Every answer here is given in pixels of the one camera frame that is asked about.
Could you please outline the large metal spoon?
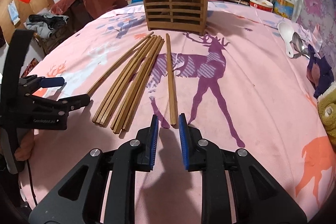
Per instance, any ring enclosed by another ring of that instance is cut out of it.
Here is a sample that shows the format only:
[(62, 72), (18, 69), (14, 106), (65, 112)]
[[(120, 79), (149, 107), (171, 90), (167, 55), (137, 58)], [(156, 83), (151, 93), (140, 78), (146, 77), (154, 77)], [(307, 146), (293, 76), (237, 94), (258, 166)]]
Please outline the large metal spoon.
[(294, 46), (294, 49), (298, 52), (296, 54), (293, 55), (294, 59), (297, 59), (301, 56), (305, 56), (306, 58), (310, 59), (309, 55), (308, 55), (308, 49), (307, 47), (304, 45), (301, 37), (299, 36), (299, 34), (297, 32), (293, 33), (292, 36), (292, 44)]

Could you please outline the dark purple cloth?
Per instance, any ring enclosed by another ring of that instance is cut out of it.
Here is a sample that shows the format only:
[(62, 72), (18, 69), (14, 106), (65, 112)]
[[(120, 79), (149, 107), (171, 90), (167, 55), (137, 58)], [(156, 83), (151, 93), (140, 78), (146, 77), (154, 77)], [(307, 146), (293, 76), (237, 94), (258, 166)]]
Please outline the dark purple cloth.
[(331, 66), (324, 57), (319, 58), (312, 45), (307, 47), (309, 52), (309, 63), (307, 65), (306, 77), (313, 85), (314, 98), (318, 98), (330, 87), (334, 81)]

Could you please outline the wooden chopstick pair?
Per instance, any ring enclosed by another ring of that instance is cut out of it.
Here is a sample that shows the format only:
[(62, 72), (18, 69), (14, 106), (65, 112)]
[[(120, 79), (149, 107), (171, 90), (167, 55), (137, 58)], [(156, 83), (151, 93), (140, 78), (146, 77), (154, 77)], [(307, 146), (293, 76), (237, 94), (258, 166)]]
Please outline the wooden chopstick pair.
[(169, 112), (170, 112), (170, 124), (172, 126), (176, 125), (176, 111), (175, 111), (175, 95), (174, 95), (174, 73), (173, 64), (171, 59), (171, 42), (169, 34), (166, 34), (166, 58), (167, 58), (167, 77), (168, 77), (168, 90), (169, 90)]

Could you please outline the white plastic rice spoon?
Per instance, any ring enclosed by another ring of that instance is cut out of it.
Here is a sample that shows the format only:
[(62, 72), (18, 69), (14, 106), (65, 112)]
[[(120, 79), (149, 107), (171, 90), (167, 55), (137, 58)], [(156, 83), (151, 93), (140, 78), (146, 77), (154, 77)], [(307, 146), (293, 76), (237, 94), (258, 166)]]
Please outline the white plastic rice spoon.
[(285, 22), (280, 22), (277, 25), (277, 29), (280, 33), (280, 36), (284, 40), (285, 43), (285, 52), (289, 58), (293, 58), (294, 56), (294, 51), (293, 48), (290, 45), (290, 42), (292, 41), (292, 37), (294, 34), (294, 29), (289, 25), (288, 23)]

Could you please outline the pile of grey clothes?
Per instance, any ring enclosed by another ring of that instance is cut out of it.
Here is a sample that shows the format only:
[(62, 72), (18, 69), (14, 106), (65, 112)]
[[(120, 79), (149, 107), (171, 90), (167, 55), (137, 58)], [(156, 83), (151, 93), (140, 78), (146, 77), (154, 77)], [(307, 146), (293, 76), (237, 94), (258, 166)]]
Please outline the pile of grey clothes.
[(67, 25), (69, 17), (55, 14), (31, 14), (24, 23), (25, 28), (33, 30), (41, 38), (49, 39), (59, 28)]

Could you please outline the red white bowl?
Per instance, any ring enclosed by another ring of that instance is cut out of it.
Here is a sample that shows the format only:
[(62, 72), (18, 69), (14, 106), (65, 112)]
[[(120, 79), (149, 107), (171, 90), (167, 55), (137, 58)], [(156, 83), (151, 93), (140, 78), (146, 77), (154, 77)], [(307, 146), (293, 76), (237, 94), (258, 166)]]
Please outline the red white bowl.
[(267, 0), (249, 0), (249, 5), (259, 10), (273, 12), (273, 4)]

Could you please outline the pink deer print tablecloth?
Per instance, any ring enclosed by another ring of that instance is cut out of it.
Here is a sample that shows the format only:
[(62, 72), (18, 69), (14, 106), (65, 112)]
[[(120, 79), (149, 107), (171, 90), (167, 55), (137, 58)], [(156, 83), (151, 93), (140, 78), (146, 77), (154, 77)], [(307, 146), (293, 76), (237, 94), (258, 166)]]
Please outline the pink deer print tablecloth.
[[(280, 17), (230, 3), (210, 4), (207, 35), (170, 32), (178, 111), (222, 149), (248, 150), (313, 218), (329, 197), (335, 154), (318, 115), (306, 57), (290, 59), (277, 25)], [(44, 97), (86, 92), (148, 33), (143, 7), (108, 12), (50, 53), (34, 73), (61, 76), (62, 90)], [(169, 122), (166, 56), (161, 53), (130, 130), (116, 135), (92, 118), (112, 83), (91, 104), (70, 114), (65, 131), (37, 131), (30, 171), (19, 178), (31, 207), (91, 149), (109, 151), (135, 138), (157, 115), (161, 126), (152, 172), (138, 173), (136, 223), (200, 223), (202, 175), (184, 169), (178, 131)]]

